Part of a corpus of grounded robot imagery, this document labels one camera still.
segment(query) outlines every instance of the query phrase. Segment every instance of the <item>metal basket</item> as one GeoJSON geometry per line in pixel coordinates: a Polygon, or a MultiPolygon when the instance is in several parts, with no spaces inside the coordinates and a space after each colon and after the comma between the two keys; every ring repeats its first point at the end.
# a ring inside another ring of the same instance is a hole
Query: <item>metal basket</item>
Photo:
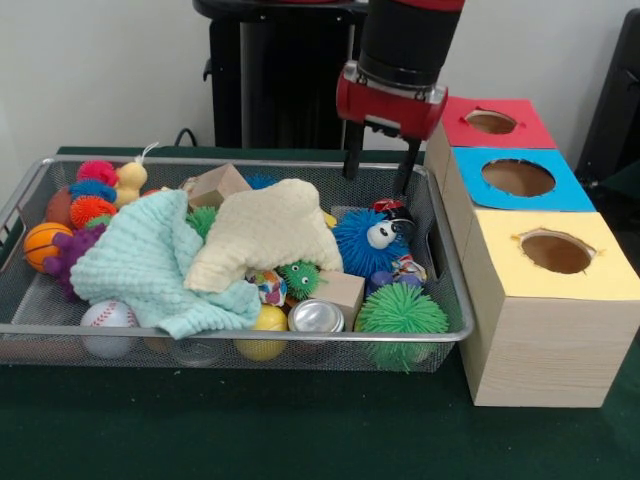
{"type": "MultiPolygon", "coordinates": [[[[379,342],[415,343],[423,352],[408,367],[412,371],[433,372],[444,361],[456,341],[473,329],[473,313],[467,288],[446,220],[434,177],[416,167],[404,199],[417,221],[411,250],[427,268],[426,291],[450,320],[449,332],[435,335],[398,335],[299,332],[216,331],[180,342],[163,332],[147,328],[80,327],[87,304],[67,303],[54,280],[35,272],[24,260],[24,232],[43,221],[51,196],[75,181],[76,171],[88,158],[58,156],[35,164],[0,213],[3,238],[0,248],[0,363],[66,364],[128,367],[212,367],[312,370],[377,370],[368,349],[379,342]],[[123,358],[102,359],[90,355],[82,338],[113,341],[131,338],[133,348],[123,358]],[[236,341],[255,342],[255,349],[284,346],[282,353],[268,361],[251,361],[239,354],[236,341]],[[310,349],[325,340],[321,348],[310,349]]],[[[114,163],[122,158],[110,159],[114,163]]],[[[187,177],[229,162],[224,159],[147,158],[148,188],[178,187],[187,177]]],[[[375,200],[391,196],[396,172],[393,164],[363,164],[358,177],[347,182],[341,164],[290,161],[231,160],[244,175],[268,174],[278,179],[301,178],[320,192],[326,211],[340,207],[368,207],[375,200]]]]}

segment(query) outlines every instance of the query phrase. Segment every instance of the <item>green fuzzy toy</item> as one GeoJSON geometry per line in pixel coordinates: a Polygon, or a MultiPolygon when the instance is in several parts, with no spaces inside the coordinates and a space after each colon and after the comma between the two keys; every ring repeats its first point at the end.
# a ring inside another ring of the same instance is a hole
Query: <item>green fuzzy toy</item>
{"type": "Polygon", "coordinates": [[[287,284],[287,293],[296,300],[309,298],[320,284],[320,274],[313,263],[297,261],[278,268],[287,284]]]}
{"type": "Polygon", "coordinates": [[[211,225],[216,221],[218,212],[213,207],[198,207],[187,215],[187,223],[198,232],[202,239],[207,238],[211,225]]]}
{"type": "Polygon", "coordinates": [[[111,215],[100,215],[96,218],[92,218],[87,223],[85,223],[84,228],[93,228],[97,227],[98,225],[105,225],[108,227],[109,223],[111,223],[112,218],[113,217],[111,215]]]}
{"type": "MultiPolygon", "coordinates": [[[[357,332],[363,333],[446,333],[447,314],[422,288],[404,283],[382,287],[371,295],[356,319],[357,332]]],[[[365,350],[383,370],[409,372],[438,348],[433,343],[368,342],[365,350]]]]}

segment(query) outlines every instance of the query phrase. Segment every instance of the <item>black cable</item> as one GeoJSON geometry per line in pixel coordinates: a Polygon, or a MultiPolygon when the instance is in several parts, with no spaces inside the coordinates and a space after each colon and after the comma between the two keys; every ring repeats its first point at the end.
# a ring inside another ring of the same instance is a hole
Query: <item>black cable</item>
{"type": "Polygon", "coordinates": [[[178,136],[176,137],[176,141],[173,142],[173,146],[174,147],[180,146],[180,142],[182,141],[182,137],[184,137],[185,133],[189,135],[189,139],[191,140],[191,145],[193,145],[194,147],[197,147],[198,141],[196,140],[196,136],[193,134],[190,128],[183,128],[182,130],[180,130],[180,133],[178,133],[178,136]]]}

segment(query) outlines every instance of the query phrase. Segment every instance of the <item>white wall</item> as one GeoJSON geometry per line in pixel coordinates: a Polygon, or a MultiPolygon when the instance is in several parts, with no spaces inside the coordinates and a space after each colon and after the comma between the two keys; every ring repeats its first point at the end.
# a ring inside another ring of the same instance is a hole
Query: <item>white wall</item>
{"type": "MultiPolygon", "coordinates": [[[[468,0],[441,80],[454,95],[533,99],[574,163],[634,6],[468,0]]],[[[189,0],[0,0],[0,203],[60,145],[168,144],[183,126],[211,144],[208,56],[189,0]]]]}
{"type": "Polygon", "coordinates": [[[212,144],[208,25],[189,0],[0,0],[0,203],[60,145],[212,144]]]}

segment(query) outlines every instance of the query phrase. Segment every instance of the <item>yellow duck toy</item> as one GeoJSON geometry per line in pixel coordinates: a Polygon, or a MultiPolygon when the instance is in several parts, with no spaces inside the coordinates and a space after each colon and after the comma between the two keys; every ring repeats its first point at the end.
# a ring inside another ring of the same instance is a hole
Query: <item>yellow duck toy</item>
{"type": "Polygon", "coordinates": [[[142,166],[142,163],[145,155],[157,146],[157,142],[149,145],[144,149],[142,155],[138,155],[133,162],[129,162],[116,170],[118,183],[115,187],[116,201],[114,205],[118,210],[140,198],[140,189],[147,182],[147,171],[142,166]]]}

